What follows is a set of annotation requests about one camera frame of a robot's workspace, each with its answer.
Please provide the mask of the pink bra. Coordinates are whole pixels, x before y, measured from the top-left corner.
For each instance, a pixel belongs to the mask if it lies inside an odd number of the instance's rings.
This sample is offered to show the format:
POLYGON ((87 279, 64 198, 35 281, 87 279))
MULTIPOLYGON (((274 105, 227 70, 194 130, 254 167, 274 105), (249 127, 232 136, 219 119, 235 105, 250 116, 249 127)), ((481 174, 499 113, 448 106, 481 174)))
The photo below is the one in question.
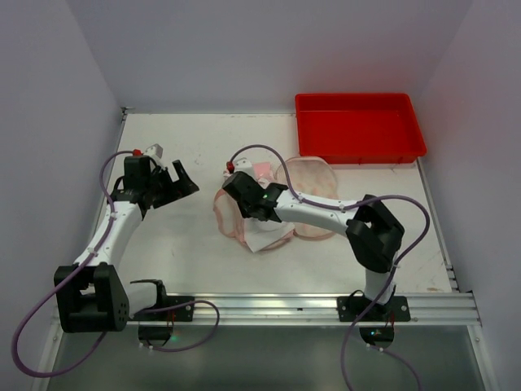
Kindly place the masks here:
MULTIPOLYGON (((274 181, 269 162, 253 163, 257 182, 267 187, 274 181)), ((292 223, 261 222, 243 218, 237 203, 223 190, 219 190, 213 201, 213 212, 218 230, 226 237, 237 240, 252 253, 275 249, 287 243, 293 236, 292 223)))

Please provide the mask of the floral laundry bag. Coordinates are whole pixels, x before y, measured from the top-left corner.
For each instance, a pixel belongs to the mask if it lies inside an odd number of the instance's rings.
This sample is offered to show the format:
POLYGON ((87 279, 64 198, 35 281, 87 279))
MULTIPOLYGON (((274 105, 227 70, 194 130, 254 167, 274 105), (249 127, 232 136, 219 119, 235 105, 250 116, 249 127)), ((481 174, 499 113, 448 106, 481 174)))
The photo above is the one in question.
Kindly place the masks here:
MULTIPOLYGON (((286 167, 288 168, 287 172, 283 170, 281 165, 276 169, 272 167, 273 182, 287 184, 288 181, 291 181, 292 186, 297 191, 329 199, 338 197, 337 177, 333 169, 323 159, 319 157, 293 157, 286 161, 286 167)), ((332 231, 308 224, 292 224, 294 225, 294 233, 291 239, 297 237, 307 240, 324 240, 334 235, 332 231)))

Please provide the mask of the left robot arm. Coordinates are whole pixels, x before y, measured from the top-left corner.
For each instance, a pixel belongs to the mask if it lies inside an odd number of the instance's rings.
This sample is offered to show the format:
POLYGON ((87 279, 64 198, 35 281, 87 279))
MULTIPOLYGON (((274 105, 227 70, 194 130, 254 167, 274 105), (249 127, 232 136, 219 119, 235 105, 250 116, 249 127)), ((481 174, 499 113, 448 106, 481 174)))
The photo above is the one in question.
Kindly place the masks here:
POLYGON ((62 329, 66 333, 119 332, 136 314, 166 305, 159 279, 122 283, 118 266, 134 232, 150 209, 199 191, 182 162, 132 155, 109 193, 103 220, 84 252, 54 275, 62 329))

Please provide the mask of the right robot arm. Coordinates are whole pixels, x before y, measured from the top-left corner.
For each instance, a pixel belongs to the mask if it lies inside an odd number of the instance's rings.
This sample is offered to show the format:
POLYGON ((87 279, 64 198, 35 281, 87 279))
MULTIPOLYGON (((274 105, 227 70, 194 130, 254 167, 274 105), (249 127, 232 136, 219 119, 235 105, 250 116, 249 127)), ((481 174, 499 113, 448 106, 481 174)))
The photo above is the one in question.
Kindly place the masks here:
POLYGON ((243 218, 256 220, 260 226, 301 223, 347 238, 356 260, 366 269, 365 299, 378 305, 392 299, 392 264, 405 228, 374 196, 366 195, 357 206, 354 201, 294 194, 283 184, 263 187, 241 171, 231 174, 222 190, 236 202, 243 218))

